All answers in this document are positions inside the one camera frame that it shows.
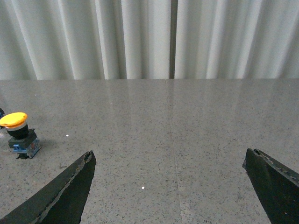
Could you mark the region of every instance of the granite countertop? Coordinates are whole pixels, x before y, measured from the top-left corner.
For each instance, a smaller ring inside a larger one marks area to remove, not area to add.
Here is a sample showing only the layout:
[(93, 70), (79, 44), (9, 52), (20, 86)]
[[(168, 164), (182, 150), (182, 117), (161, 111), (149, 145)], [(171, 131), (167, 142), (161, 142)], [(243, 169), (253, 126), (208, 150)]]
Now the granite countertop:
[(242, 163), (258, 148), (299, 172), (298, 96), (299, 79), (1, 81), (42, 148), (16, 160), (0, 130), (0, 217), (93, 150), (83, 224), (269, 224)]

